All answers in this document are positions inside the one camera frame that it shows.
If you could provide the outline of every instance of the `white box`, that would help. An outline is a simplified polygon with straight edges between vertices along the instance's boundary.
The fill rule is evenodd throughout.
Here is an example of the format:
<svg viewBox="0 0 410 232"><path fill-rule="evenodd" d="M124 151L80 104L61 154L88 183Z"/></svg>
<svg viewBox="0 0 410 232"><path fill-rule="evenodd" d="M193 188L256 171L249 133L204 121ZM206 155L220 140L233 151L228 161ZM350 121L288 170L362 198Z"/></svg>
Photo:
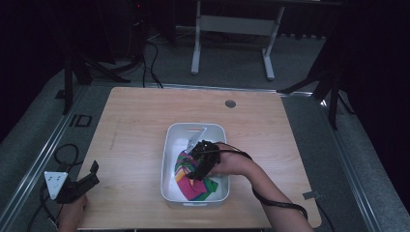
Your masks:
<svg viewBox="0 0 410 232"><path fill-rule="evenodd" d="M175 181L175 164L179 154L187 149L189 138L206 128L199 141L226 143L225 131L216 124L178 123L168 129L163 148L161 171L161 194L171 207L217 207L222 204L229 194L229 176L219 175L210 177L217 182L218 188L205 201L189 201L180 191Z"/></svg>

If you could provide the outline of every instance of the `human hand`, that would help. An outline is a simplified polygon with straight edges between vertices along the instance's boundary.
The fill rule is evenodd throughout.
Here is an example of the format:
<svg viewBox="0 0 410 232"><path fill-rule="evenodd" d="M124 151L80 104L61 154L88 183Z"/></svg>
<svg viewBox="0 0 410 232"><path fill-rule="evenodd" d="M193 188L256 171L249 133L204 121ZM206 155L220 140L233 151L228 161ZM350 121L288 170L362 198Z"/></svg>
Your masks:
<svg viewBox="0 0 410 232"><path fill-rule="evenodd" d="M223 143L217 143L220 150L223 151L234 151L234 149ZM242 155L231 153L231 152L221 152L220 153L220 163L215 164L211 169L210 175L216 174L228 174L228 175L246 175L249 168L251 168L255 163Z"/></svg>
<svg viewBox="0 0 410 232"><path fill-rule="evenodd" d="M63 205L58 219L59 232L77 231L79 224L84 216L84 207L88 202L87 195L82 195L71 204Z"/></svg>

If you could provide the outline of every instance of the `small round object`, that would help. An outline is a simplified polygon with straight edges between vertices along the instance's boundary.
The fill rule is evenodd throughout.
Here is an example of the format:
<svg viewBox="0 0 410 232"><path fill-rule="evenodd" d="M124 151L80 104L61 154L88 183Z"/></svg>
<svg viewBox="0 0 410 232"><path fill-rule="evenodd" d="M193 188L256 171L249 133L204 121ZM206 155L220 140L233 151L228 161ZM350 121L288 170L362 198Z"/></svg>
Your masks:
<svg viewBox="0 0 410 232"><path fill-rule="evenodd" d="M227 101L225 102L225 105L226 105L226 107L233 108L233 107L236 106L236 102L233 101L233 100L227 100Z"/></svg>

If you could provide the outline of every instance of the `gray carpet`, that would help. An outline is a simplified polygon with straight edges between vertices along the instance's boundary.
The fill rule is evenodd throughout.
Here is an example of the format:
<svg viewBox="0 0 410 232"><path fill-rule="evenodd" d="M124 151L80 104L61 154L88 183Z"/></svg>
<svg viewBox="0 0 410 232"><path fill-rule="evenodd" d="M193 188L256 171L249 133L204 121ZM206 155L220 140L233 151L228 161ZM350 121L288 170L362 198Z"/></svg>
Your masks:
<svg viewBox="0 0 410 232"><path fill-rule="evenodd" d="M281 37L277 39L271 55L276 72L276 79L265 78L260 48L266 38L258 38L252 43L218 44L203 39L201 63L198 75L190 74L190 62L193 52L193 39L185 36L178 39L177 45L167 43L160 37L150 40L159 49L155 61L154 73L165 87L173 85L208 86L239 89L282 89L304 79L318 54L324 40ZM146 47L147 62L155 57L153 46ZM73 143L79 148L79 160L82 160L91 142L103 106L113 86L141 86L142 69L123 73L130 79L130 84L119 84L105 78L96 78L90 87L75 85L77 94L83 94L73 114L93 117L89 128L64 126L64 134L57 142L58 146ZM156 87L149 75L147 85ZM311 92L315 83L301 91ZM35 158L42 153L48 138L59 122L72 118L61 115L63 101L54 99L59 89L63 88L63 74L59 73L44 86L24 117L0 145L0 183L2 185L0 208L5 209L14 195L20 180ZM406 231L410 228L410 219L403 209L395 191L386 176L377 155L372 149L366 133L354 115L338 108L338 132L330 129L319 103L312 98L293 96L283 98L283 103L295 134L301 156L306 167L309 181L314 190L322 195L317 201L329 215L336 231ZM344 145L349 160L363 187L372 213L377 218L378 228L367 228L366 220L358 207L360 196L352 193L349 172L343 167L345 159L340 157L339 138ZM61 155L70 161L73 150L67 148ZM58 164L50 158L46 170L55 170ZM78 168L71 175L75 179ZM30 217L39 205L39 180L32 193L22 206L13 223L11 231L24 231ZM315 231L330 231L329 222L322 214L322 225ZM33 224L32 231L52 231L51 223L41 212Z"/></svg>

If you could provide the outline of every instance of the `colorful cloth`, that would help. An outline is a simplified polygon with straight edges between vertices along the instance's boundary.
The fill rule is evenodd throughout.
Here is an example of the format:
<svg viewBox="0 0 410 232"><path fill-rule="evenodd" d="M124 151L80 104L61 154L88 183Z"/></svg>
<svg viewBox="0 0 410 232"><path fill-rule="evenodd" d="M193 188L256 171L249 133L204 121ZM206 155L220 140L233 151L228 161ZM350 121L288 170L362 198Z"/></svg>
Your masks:
<svg viewBox="0 0 410 232"><path fill-rule="evenodd" d="M197 165L198 162L185 151L181 152L175 164L175 180L189 201L204 201L218 187L218 183L209 177L205 177L202 181L191 180L187 177L187 174L193 172Z"/></svg>

